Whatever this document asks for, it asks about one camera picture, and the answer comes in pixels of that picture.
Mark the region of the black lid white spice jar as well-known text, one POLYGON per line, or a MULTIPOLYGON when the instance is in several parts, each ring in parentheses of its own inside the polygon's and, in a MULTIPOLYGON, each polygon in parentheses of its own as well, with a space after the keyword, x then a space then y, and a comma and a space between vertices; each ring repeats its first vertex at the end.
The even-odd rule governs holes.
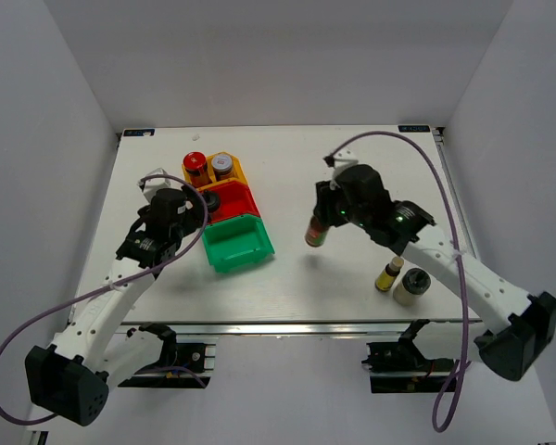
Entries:
POLYGON ((409 269, 393 291, 394 300, 401 306, 410 307, 429 289, 431 277, 421 268, 409 269))

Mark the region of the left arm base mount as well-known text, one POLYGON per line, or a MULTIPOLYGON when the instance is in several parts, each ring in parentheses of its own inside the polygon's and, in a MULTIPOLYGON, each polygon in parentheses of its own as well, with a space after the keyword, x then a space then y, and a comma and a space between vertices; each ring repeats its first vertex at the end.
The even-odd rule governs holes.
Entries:
POLYGON ((167 342, 156 362, 122 381, 120 388, 205 389, 215 367, 214 340, 176 337, 167 342))

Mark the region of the yellow label small bottle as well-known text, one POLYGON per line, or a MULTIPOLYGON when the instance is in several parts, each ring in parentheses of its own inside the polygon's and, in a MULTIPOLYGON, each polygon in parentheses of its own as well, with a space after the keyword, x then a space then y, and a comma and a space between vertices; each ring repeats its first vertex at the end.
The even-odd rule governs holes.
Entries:
POLYGON ((399 256, 394 257, 375 279, 375 288, 380 292, 388 292, 395 284, 403 266, 404 260, 399 256))

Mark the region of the white lid sauce jar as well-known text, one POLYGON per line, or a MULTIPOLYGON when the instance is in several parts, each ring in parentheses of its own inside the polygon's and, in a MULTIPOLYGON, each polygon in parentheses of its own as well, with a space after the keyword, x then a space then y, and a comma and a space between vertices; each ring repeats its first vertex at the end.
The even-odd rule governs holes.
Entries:
POLYGON ((212 158, 211 166, 217 181, 234 177, 233 157, 227 153, 219 153, 212 158))

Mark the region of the red lid chili sauce jar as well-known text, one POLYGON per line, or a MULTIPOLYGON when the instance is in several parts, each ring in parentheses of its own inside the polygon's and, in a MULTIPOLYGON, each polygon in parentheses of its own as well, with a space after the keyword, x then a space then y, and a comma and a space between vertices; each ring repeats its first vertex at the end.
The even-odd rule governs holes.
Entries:
POLYGON ((183 168, 193 187, 200 188, 211 183, 207 158, 203 153, 192 151, 186 154, 183 158, 183 168))

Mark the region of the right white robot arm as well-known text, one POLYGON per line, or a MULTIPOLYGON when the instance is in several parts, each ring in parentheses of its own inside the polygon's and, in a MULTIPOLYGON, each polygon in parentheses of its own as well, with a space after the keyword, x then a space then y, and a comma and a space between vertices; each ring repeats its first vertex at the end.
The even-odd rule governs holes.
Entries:
POLYGON ((330 229, 351 223, 377 245, 424 269, 467 305, 485 325, 474 345, 496 375, 518 381, 553 340, 556 298, 535 296, 461 254, 427 211, 392 200, 380 174, 366 164, 315 185, 314 217, 330 229))

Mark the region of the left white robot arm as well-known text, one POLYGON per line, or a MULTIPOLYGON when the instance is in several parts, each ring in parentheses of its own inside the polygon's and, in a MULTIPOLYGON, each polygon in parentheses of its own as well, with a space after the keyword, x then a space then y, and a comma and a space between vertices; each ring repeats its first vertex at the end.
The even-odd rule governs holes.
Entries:
POLYGON ((194 188, 160 188, 154 193, 118 248, 103 294, 89 299, 49 346, 35 346, 27 354, 25 371, 33 404, 88 426, 120 383, 143 369, 166 370, 175 364, 176 334, 164 324, 142 324, 123 342, 110 341, 183 238, 200 232, 208 221, 206 202, 194 188))

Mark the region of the black lid spice grinder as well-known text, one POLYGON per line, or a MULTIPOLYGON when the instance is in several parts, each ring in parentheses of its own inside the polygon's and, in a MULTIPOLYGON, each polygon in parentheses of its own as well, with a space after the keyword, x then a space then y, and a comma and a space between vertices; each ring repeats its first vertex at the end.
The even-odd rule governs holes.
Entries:
POLYGON ((206 206, 208 210, 208 218, 211 220, 213 214, 221 207, 221 198, 218 193, 211 190, 205 190, 202 193, 202 197, 206 202, 206 206))

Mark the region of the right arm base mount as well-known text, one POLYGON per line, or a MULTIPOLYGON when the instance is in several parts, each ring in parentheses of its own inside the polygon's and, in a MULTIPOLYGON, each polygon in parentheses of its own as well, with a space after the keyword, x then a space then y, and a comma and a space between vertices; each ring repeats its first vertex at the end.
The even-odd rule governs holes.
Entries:
POLYGON ((435 394, 455 390, 461 353, 460 321, 419 319, 368 324, 362 331, 372 394, 435 394))

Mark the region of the green label sauce bottle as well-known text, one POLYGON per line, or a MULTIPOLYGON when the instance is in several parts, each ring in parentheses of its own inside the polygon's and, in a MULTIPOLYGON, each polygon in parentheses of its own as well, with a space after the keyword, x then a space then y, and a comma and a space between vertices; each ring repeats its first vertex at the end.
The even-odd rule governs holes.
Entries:
POLYGON ((305 233, 305 242, 312 248, 321 247, 324 242, 330 227, 324 225, 317 216, 313 215, 310 218, 310 223, 305 233))

